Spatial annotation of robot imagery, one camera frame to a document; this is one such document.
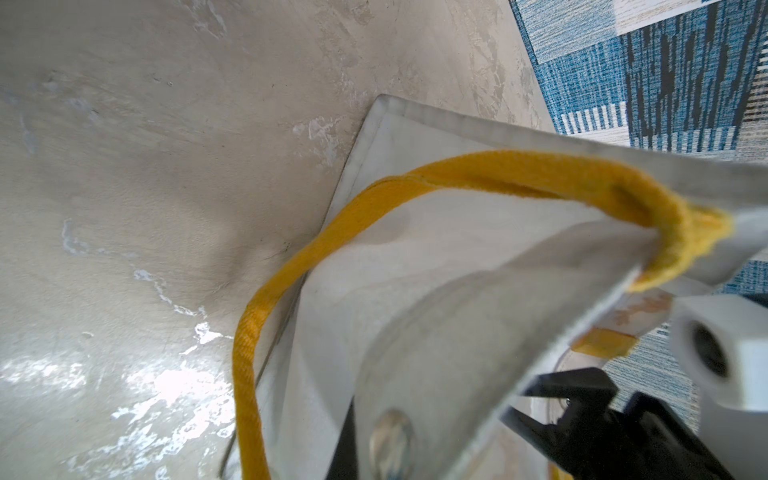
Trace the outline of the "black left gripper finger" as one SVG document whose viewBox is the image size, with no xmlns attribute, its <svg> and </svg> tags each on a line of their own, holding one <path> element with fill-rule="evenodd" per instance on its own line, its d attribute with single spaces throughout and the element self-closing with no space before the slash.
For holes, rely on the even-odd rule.
<svg viewBox="0 0 768 480">
<path fill-rule="evenodd" d="M 547 356 L 606 313 L 659 245 L 649 229 L 582 223 L 416 302 L 368 348 L 328 477 L 460 477 Z"/>
</svg>

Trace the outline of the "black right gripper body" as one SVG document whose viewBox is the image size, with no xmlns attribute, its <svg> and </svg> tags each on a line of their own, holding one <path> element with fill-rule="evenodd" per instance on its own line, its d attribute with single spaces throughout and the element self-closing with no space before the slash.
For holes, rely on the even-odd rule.
<svg viewBox="0 0 768 480">
<path fill-rule="evenodd" d="M 595 367 L 538 376 L 526 397 L 567 399 L 554 424 L 515 408 L 501 417 L 575 479 L 730 479 L 732 475 L 667 403 L 635 393 L 610 408 L 618 387 Z"/>
</svg>

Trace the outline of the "white tote bag yellow handles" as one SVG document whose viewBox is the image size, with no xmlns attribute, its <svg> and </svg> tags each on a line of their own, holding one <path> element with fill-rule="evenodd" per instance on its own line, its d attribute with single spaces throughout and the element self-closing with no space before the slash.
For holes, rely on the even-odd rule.
<svg viewBox="0 0 768 480">
<path fill-rule="evenodd" d="M 261 286 L 239 322 L 236 460 L 226 476 L 323 477 L 363 358 L 391 321 L 453 280 L 601 220 L 652 230 L 659 248 L 541 372 L 630 353 L 667 321 L 675 297 L 715 291 L 763 251 L 767 169 L 379 97 L 323 230 Z"/>
</svg>

